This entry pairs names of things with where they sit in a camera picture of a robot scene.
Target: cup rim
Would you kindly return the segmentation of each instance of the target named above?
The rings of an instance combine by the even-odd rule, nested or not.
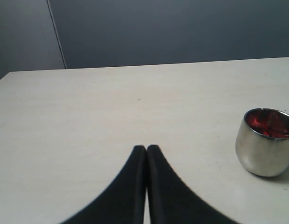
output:
[[[258,134],[258,135],[260,135],[260,136],[262,136],[262,137],[264,137],[264,138],[274,139],[274,140],[288,140],[289,137],[288,137],[288,138],[274,138],[274,137],[271,137],[271,136],[266,136],[266,135],[264,135],[264,134],[262,134],[262,133],[257,132],[257,131],[254,130],[252,127],[250,127],[250,125],[246,122],[246,116],[247,116],[250,112],[252,112],[252,111],[259,111],[259,110],[271,110],[271,111],[275,111],[275,112],[281,113],[282,115],[285,115],[285,116],[287,116],[287,117],[289,118],[289,114],[288,114],[288,113],[285,113],[285,112],[283,112],[283,111],[279,111],[279,110],[272,109],[272,108],[266,108],[266,107],[254,108],[254,109],[251,109],[251,110],[247,111],[247,112],[245,113],[245,115],[244,115],[244,118],[243,118],[243,120],[244,120],[245,124],[248,126],[248,128],[249,128],[250,130],[252,130],[254,133],[256,133],[256,134]]]

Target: table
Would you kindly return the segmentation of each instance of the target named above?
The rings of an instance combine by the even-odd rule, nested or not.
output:
[[[289,223],[289,171],[259,178],[235,154],[241,119],[256,107],[289,113],[289,57],[11,72],[0,80],[0,223],[67,219],[137,144],[158,144],[232,219]]]

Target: metal cup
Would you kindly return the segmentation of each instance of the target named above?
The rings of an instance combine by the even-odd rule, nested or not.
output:
[[[236,153],[242,166],[259,176],[289,168],[289,115],[274,109],[249,110],[240,125]]]

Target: black object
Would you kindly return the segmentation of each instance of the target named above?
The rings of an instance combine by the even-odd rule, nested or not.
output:
[[[160,148],[148,147],[151,224],[234,224],[194,194],[176,175]]]
[[[96,200],[63,224],[142,224],[146,149],[135,146],[125,166]]]

